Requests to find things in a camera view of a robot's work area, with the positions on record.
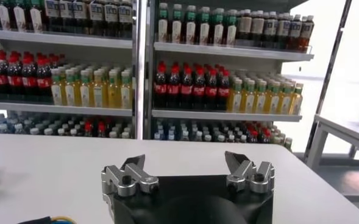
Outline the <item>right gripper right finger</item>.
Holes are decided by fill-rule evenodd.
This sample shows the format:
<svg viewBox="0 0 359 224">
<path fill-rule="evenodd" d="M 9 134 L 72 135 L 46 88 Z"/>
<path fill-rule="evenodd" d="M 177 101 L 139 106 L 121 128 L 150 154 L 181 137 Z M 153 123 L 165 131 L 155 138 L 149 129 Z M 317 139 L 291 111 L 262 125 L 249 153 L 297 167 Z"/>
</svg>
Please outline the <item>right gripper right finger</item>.
<svg viewBox="0 0 359 224">
<path fill-rule="evenodd" d="M 235 193 L 250 190 L 256 194 L 268 194 L 274 190 L 275 168 L 272 163 L 262 161 L 256 166 L 246 155 L 225 151 L 230 174 L 226 176 L 226 186 Z"/>
</svg>

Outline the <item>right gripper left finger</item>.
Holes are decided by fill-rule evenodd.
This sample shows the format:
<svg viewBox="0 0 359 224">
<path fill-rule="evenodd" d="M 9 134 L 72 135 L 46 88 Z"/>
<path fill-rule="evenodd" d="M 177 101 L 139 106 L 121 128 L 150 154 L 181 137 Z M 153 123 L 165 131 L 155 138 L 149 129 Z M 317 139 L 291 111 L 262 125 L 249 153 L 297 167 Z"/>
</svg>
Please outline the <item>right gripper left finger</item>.
<svg viewBox="0 0 359 224">
<path fill-rule="evenodd" d="M 143 170 L 145 158 L 145 155 L 127 158 L 120 168 L 105 166 L 101 172 L 102 193 L 119 197 L 132 197 L 138 189 L 144 194 L 156 193 L 159 179 Z"/>
</svg>

